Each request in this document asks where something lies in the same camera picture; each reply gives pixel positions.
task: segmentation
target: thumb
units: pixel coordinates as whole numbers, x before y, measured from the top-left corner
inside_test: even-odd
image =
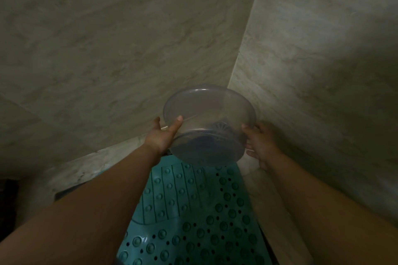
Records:
[[[176,118],[174,123],[169,127],[168,131],[170,131],[173,134],[173,136],[176,135],[178,129],[182,126],[182,121],[183,121],[182,116],[179,116]]]
[[[242,131],[250,139],[257,133],[253,128],[250,128],[249,126],[247,126],[245,124],[242,124]]]

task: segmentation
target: plastic bowl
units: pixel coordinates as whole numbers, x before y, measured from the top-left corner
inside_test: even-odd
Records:
[[[200,166],[223,166],[238,161],[245,152],[244,123],[253,127],[256,112],[239,93],[225,87],[200,85],[172,95],[163,107],[170,126],[184,117],[170,148],[183,162]]]

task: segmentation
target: teal bath mat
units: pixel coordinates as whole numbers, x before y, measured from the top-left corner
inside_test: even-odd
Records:
[[[270,265],[238,166],[152,168],[117,257],[126,265]]]

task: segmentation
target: finger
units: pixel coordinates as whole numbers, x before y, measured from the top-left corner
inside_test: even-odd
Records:
[[[183,121],[182,116],[179,116],[179,117],[176,118],[174,123],[169,127],[168,131],[173,133],[173,136],[176,135],[178,129],[182,126],[182,121]]]
[[[266,132],[268,130],[268,127],[262,122],[256,123],[256,127],[260,129],[261,132]]]
[[[246,154],[251,156],[251,157],[253,157],[253,158],[260,159],[260,157],[258,157],[257,153],[254,152],[254,151],[246,150]]]
[[[154,130],[160,130],[160,117],[157,117],[153,120],[153,128]]]
[[[242,124],[242,131],[243,131],[243,133],[245,133],[247,135],[247,137],[249,139],[251,139],[255,134],[258,133],[253,128],[250,128],[249,126],[247,126],[245,124]]]

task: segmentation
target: floor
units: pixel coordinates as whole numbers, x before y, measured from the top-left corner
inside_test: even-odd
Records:
[[[54,201],[57,192],[95,177],[139,147],[145,136],[135,137],[51,168],[20,185],[17,225],[26,222]],[[245,155],[238,166],[249,192],[261,229],[281,265],[311,264],[312,258],[281,197],[258,162]]]

